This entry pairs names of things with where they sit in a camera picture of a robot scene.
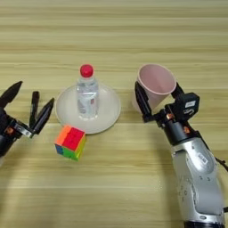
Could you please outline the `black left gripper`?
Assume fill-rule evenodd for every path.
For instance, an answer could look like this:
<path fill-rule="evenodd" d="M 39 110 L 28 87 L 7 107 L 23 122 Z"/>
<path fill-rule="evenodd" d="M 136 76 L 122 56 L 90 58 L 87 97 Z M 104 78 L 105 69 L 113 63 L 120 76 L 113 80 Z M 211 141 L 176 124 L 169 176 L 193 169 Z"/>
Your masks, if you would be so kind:
<path fill-rule="evenodd" d="M 20 91 L 21 85 L 21 81 L 11 85 L 0 96 L 0 159 L 5 156 L 12 145 L 23 135 L 32 138 L 34 133 L 39 134 L 44 128 L 53 110 L 54 98 L 52 98 L 37 115 L 33 114 L 31 116 L 31 128 L 16 118 L 7 115 L 3 108 L 13 101 L 17 93 Z"/>

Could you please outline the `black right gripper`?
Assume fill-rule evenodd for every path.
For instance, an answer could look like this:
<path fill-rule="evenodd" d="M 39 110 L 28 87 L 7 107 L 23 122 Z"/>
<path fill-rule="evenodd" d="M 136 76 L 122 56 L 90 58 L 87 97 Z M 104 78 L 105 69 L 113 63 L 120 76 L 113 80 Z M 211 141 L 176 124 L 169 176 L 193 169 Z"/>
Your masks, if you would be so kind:
<path fill-rule="evenodd" d="M 152 114 L 149 98 L 138 82 L 134 84 L 134 93 L 142 113 L 143 121 L 145 123 L 151 122 L 152 120 L 156 121 L 158 127 L 164 131 L 172 146 L 189 141 L 195 137 L 200 137 L 200 133 L 194 130 L 188 122 L 188 120 L 195 115 L 195 109 L 178 111 L 173 108 L 165 108 L 156 114 Z M 184 96 L 184 91 L 179 84 L 176 84 L 175 90 L 171 95 L 177 100 Z"/>

